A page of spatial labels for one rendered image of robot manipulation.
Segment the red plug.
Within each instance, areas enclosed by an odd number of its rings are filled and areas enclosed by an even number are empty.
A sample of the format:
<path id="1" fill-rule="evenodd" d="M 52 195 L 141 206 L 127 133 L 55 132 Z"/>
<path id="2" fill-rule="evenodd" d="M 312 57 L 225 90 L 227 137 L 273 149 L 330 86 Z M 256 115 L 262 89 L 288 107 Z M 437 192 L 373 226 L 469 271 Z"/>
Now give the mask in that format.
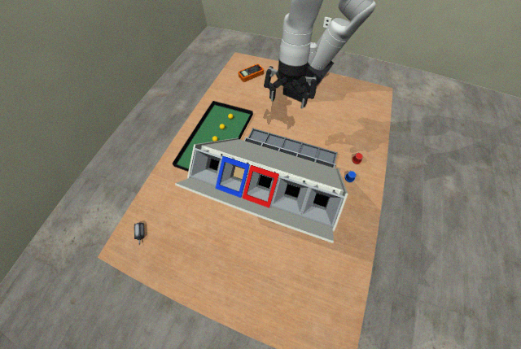
<path id="1" fill-rule="evenodd" d="M 363 158 L 363 155 L 361 153 L 356 153 L 355 156 L 352 157 L 352 161 L 355 164 L 359 164 Z"/>

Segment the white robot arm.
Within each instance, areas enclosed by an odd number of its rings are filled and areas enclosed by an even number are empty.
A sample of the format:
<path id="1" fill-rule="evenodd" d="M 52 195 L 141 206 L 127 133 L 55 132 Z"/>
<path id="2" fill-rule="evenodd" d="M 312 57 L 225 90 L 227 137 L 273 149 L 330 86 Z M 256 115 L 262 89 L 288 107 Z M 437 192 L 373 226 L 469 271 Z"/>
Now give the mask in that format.
<path id="1" fill-rule="evenodd" d="M 290 12 L 283 21 L 279 52 L 281 62 L 291 66 L 301 66 L 309 62 L 314 69 L 325 69 L 376 7 L 374 0 L 340 0 L 339 10 L 350 21 L 333 19 L 317 43 L 313 43 L 313 24 L 322 2 L 323 0 L 291 0 Z"/>

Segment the red square frame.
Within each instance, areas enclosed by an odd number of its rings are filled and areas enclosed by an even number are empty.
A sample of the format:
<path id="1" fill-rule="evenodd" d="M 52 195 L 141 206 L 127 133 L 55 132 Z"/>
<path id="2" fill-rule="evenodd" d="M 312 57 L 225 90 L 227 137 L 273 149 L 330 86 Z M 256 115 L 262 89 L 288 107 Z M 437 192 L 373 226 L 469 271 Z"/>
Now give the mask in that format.
<path id="1" fill-rule="evenodd" d="M 274 178 L 274 182 L 273 182 L 270 194 L 269 194 L 268 202 L 266 202 L 265 200 L 259 199 L 259 198 L 252 197 L 252 196 L 247 194 L 247 191 L 248 191 L 248 188 L 249 188 L 249 185 L 250 185 L 250 181 L 251 181 L 251 178 L 252 178 L 252 172 L 258 172 L 260 174 L 264 174 L 266 176 Z M 248 177 L 247 177 L 247 183 L 246 183 L 246 186 L 245 186 L 245 189 L 244 189 L 244 192 L 243 192 L 243 198 L 248 200 L 248 201 L 251 201 L 251 202 L 254 202 L 254 203 L 258 203 L 258 204 L 260 204 L 262 206 L 270 207 L 270 204 L 271 204 L 271 201 L 272 201 L 272 197 L 274 195 L 275 186 L 276 186 L 277 181 L 278 181 L 278 176 L 279 176 L 279 174 L 276 173 L 276 172 L 271 172 L 271 171 L 265 170 L 263 168 L 258 168 L 256 166 L 251 165 L 249 173 L 248 173 Z"/>

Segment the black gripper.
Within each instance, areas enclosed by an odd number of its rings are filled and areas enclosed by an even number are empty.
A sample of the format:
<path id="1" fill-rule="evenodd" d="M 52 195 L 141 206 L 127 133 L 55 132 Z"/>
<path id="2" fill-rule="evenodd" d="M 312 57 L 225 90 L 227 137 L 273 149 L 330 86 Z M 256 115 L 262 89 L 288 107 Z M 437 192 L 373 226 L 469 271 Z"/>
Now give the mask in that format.
<path id="1" fill-rule="evenodd" d="M 299 94 L 301 94 L 303 97 L 301 109 L 306 107 L 308 98 L 314 99 L 317 86 L 316 76 L 306 76 L 307 66 L 308 63 L 301 66 L 291 66 L 281 62 L 280 60 L 278 61 L 278 70 L 275 70 L 272 66 L 270 66 L 266 71 L 264 87 L 269 89 L 269 98 L 271 101 L 273 102 L 275 100 L 276 88 L 282 85 L 283 88 L 289 88 L 293 90 L 297 89 Z M 283 73 L 287 76 L 285 76 Z M 274 75 L 276 75 L 278 79 L 272 84 L 270 81 L 271 77 Z M 304 84 L 306 81 L 309 83 L 310 92 L 306 89 L 306 85 Z"/>

